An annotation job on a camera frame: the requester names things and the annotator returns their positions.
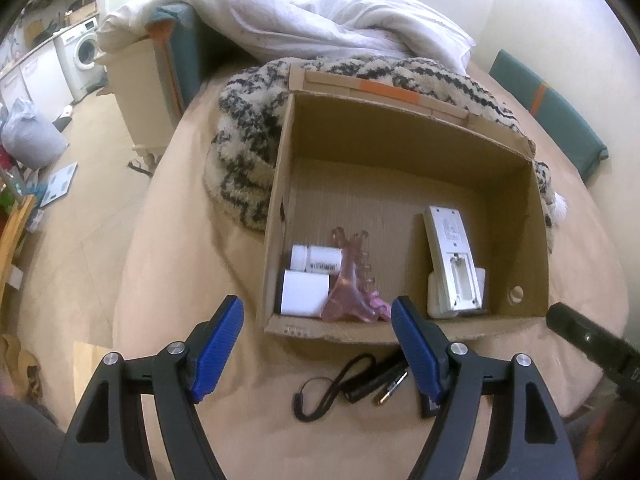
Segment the black and cream patterned blanket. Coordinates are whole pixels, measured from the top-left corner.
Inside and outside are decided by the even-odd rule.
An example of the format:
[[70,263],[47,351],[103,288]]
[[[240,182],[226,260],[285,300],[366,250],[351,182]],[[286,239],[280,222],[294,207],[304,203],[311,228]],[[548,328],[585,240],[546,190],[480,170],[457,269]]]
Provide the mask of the black and cream patterned blanket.
[[290,70],[356,77],[414,91],[477,114],[522,136],[512,110],[482,84],[430,58],[278,58],[244,68],[228,79],[218,99],[219,119],[206,155],[209,198],[234,221],[264,232],[288,97]]

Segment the pink nail polish bottle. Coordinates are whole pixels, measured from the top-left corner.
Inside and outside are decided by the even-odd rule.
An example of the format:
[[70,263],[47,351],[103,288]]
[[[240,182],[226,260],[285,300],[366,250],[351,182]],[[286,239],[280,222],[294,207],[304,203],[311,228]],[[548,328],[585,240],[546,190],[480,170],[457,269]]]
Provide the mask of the pink nail polish bottle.
[[375,310],[378,318],[385,322],[390,322],[390,315],[392,314],[392,307],[381,299],[379,296],[369,296],[367,303],[369,307]]

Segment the grey stuffed bag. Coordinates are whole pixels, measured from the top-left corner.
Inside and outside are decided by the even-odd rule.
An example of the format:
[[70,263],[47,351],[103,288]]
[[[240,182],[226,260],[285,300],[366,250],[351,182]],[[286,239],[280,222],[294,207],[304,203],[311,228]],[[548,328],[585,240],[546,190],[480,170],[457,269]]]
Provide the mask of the grey stuffed bag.
[[38,170],[56,162],[67,148],[67,141],[39,113],[32,101],[17,98],[1,130],[4,149],[18,162]]

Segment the white remote control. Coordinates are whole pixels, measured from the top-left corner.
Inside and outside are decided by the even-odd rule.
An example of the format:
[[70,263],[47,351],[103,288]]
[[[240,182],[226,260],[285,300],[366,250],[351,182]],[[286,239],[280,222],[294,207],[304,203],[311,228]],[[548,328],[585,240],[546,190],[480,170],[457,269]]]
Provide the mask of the white remote control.
[[423,220],[433,265],[427,314],[441,320],[483,312],[486,271],[474,263],[460,211],[431,206]]

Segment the black marker pen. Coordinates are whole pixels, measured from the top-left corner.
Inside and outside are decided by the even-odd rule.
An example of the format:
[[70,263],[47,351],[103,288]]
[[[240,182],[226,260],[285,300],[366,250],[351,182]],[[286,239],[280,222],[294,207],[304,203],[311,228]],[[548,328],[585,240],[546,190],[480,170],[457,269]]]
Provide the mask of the black marker pen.
[[427,394],[421,393],[419,400],[420,415],[422,419],[429,419],[437,415],[439,406]]

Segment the white duvet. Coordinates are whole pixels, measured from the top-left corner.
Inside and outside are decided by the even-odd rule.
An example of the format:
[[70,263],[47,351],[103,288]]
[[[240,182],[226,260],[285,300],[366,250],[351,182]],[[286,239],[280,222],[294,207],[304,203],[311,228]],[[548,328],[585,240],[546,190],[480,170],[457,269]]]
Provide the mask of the white duvet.
[[463,75],[473,38],[418,0],[138,0],[108,14],[100,48],[117,52],[145,36],[152,13],[185,3],[205,25],[260,62],[276,58],[430,58]]

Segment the white washing machine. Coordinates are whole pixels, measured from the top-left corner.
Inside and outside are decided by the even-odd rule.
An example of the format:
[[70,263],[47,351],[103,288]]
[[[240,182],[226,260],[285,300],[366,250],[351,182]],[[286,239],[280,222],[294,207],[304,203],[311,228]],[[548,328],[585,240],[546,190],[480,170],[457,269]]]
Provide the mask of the white washing machine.
[[105,80],[104,66],[96,59],[102,51],[96,40],[99,21],[86,18],[62,30],[54,38],[54,46],[73,102],[78,103]]

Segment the white power adapter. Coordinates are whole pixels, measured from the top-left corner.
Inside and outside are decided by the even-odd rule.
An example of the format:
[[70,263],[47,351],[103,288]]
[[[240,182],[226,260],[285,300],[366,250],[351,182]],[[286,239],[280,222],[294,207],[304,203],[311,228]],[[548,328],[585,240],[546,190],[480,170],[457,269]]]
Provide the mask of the white power adapter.
[[296,318],[320,318],[329,288],[329,275],[285,270],[276,312]]

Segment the bathroom scale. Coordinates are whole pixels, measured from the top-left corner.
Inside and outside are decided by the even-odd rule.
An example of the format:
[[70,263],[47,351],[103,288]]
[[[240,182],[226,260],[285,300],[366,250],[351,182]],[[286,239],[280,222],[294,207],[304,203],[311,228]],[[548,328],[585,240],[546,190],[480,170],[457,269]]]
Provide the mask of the bathroom scale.
[[74,175],[76,174],[76,170],[78,168],[78,163],[73,162],[69,164],[54,174],[50,175],[50,178],[47,182],[47,189],[43,195],[42,201],[40,202],[40,207],[44,208],[59,200],[60,198],[67,195],[70,190],[70,186],[72,185]]

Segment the white jar with label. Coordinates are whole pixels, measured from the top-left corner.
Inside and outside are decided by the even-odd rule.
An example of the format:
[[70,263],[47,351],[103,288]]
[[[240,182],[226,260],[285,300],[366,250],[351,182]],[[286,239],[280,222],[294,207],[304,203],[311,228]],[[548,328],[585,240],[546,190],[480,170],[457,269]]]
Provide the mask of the white jar with label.
[[340,272],[341,266],[340,248],[294,245],[291,249],[292,271],[334,275]]

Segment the wooden chair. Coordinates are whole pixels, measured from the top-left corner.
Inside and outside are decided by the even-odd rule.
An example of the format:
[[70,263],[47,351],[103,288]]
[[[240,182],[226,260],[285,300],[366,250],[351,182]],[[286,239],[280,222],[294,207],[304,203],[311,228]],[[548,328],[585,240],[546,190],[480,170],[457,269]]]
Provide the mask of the wooden chair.
[[18,243],[25,231],[27,220],[32,214],[35,204],[36,196],[34,194],[26,195],[24,197],[24,202],[21,205],[15,204],[1,234],[0,298],[3,298],[6,286],[10,286],[15,289],[19,289],[21,287],[23,272],[17,266],[14,266],[13,260]]

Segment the pink hair claw clip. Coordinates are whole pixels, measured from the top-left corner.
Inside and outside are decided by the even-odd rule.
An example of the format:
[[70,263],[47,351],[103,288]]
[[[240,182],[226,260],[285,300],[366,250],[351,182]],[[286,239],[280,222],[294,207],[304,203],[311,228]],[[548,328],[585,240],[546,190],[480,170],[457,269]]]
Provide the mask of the pink hair claw clip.
[[370,258],[364,249],[367,238],[366,231],[348,237],[341,226],[332,230],[332,240],[341,249],[342,263],[321,309],[320,318],[323,322],[358,318],[362,322],[372,323],[380,318],[380,307],[371,306],[367,291],[367,286],[371,284]]

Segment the teal cushion with orange stripe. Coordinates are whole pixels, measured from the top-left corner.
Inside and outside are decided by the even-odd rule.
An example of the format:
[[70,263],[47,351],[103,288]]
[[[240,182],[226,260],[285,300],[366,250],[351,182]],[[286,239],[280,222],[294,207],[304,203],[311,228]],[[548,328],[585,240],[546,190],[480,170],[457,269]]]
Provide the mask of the teal cushion with orange stripe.
[[489,75],[529,111],[587,182],[608,147],[567,99],[513,55],[500,50]]

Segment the open cardboard box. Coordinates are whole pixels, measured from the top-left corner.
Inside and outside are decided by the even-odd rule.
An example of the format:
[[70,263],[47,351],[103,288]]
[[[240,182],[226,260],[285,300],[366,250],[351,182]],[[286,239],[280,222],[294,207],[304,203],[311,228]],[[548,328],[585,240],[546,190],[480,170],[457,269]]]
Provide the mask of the open cardboard box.
[[534,151],[521,133],[428,96],[355,77],[288,75],[266,224],[258,325],[267,333],[344,344],[390,344],[390,324],[296,318],[280,311],[296,244],[324,245],[332,229],[366,231],[385,300],[427,304],[431,242],[424,217],[457,209],[486,271],[480,315],[442,322],[451,338],[519,330],[548,309],[549,263]]

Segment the beige cabinet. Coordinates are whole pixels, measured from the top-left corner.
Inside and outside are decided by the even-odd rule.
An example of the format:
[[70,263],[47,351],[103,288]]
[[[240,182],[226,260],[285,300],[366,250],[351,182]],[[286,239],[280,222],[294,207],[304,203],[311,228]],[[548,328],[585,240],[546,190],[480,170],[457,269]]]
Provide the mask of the beige cabinet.
[[96,62],[106,69],[128,129],[132,149],[155,167],[171,142],[186,109],[177,72],[166,44],[144,38]]

